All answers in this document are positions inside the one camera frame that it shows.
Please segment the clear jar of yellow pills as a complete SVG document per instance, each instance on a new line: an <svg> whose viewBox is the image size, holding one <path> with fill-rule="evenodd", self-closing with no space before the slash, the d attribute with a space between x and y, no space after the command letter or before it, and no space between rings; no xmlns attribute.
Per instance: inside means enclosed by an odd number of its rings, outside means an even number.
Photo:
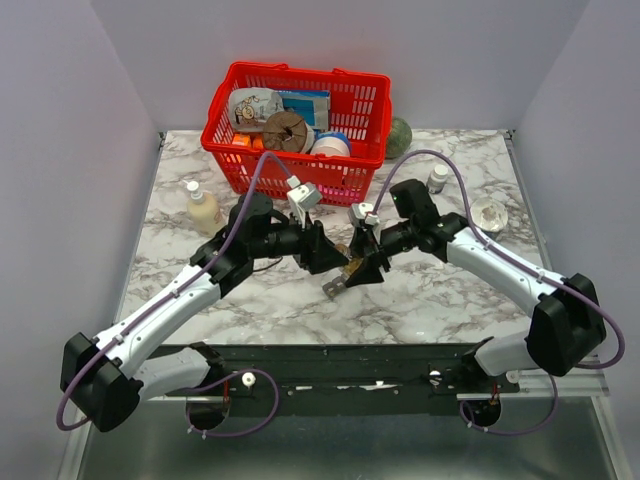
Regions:
<svg viewBox="0 0 640 480"><path fill-rule="evenodd" d="M347 276L350 277L354 272L356 272L360 265L362 264L363 259L362 258L357 258L357 257L353 257L349 260L349 263L347 265L345 265L342 269L343 273Z"/></svg>

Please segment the clear jar lid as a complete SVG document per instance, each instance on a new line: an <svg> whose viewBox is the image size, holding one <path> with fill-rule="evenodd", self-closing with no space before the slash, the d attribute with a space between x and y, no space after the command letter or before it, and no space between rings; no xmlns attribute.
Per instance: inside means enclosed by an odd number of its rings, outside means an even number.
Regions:
<svg viewBox="0 0 640 480"><path fill-rule="evenodd" d="M349 247L345 244L336 244L335 248L340 251L344 256L349 257L350 256L350 250Z"/></svg>

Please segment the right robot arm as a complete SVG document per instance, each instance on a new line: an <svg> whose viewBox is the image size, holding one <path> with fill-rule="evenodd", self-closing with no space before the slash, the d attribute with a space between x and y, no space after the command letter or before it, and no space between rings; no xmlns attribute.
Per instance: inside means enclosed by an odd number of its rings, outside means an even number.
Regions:
<svg viewBox="0 0 640 480"><path fill-rule="evenodd" d="M357 268L346 285L383 282L393 256L412 249L462 268L499 290L531 320L527 330L490 337L462 357L462 384L480 392L508 371L542 369L563 376L606 338L593 283L581 274L564 277L519 257L483 233L475 233L457 213L442 215L424 183L394 185L391 197L400 222L382 228L374 207L349 209L354 235L349 246Z"/></svg>

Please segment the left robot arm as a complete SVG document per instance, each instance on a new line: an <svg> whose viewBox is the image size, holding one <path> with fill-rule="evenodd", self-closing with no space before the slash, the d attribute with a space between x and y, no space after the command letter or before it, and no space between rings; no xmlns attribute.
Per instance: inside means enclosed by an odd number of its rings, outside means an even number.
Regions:
<svg viewBox="0 0 640 480"><path fill-rule="evenodd" d="M144 381L136 374L170 335L201 310L249 278L258 259L291 256L311 274L344 266L347 258L309 211L322 196L311 184L287 194L291 215L276 210L263 193L246 193L228 223L191 256L188 264L152 300L120 324L88 337L72 336L62 356L60 388L84 420L108 432L141 401Z"/></svg>

